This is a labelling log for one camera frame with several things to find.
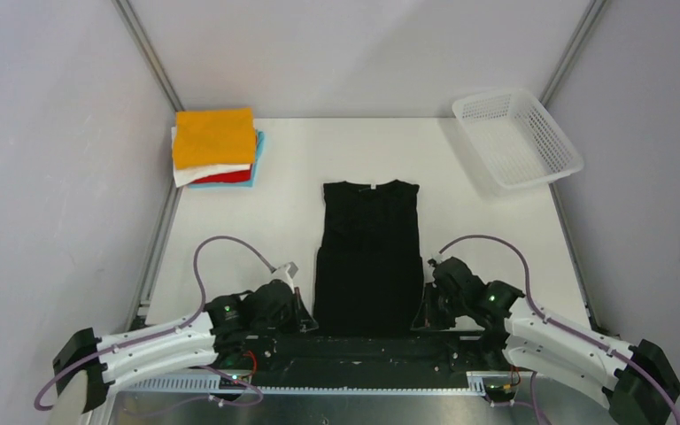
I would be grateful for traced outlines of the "black t-shirt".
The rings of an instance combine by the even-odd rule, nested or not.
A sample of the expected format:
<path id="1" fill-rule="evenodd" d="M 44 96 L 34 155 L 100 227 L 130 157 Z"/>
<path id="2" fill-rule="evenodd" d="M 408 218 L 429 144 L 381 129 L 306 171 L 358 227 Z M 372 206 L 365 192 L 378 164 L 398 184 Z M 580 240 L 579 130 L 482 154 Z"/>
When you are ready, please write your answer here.
<path id="1" fill-rule="evenodd" d="M 423 290 L 417 184 L 330 182 L 313 316 L 324 336 L 409 333 Z"/>

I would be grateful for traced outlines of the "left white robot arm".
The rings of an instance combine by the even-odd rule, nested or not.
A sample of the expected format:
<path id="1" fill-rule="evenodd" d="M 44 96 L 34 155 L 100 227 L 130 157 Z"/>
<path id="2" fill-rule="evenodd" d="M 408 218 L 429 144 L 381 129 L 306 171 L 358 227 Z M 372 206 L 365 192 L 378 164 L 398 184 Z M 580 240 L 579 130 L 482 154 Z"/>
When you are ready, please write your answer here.
<path id="1" fill-rule="evenodd" d="M 50 386 L 62 393 L 79 372 L 88 378 L 84 412 L 108 396 L 146 379 L 184 368 L 237 366 L 248 336 L 314 331 L 317 321 L 298 288 L 273 279 L 257 290 L 219 296 L 199 310 L 136 331 L 96 336 L 92 328 L 75 332 L 53 360 Z"/>

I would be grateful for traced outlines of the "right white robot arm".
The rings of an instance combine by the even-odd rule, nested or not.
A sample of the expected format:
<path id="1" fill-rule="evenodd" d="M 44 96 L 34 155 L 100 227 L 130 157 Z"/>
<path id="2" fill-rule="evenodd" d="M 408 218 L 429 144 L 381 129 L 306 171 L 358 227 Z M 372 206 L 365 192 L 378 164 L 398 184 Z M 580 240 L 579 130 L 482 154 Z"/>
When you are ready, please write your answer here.
<path id="1" fill-rule="evenodd" d="M 485 283 L 460 259 L 432 259 L 433 280 L 412 328 L 445 331 L 460 317 L 482 327 L 480 361 L 549 377 L 607 409 L 618 424 L 664 424 L 680 396 L 680 381 L 659 345 L 603 336 L 531 303 L 502 282 Z"/>

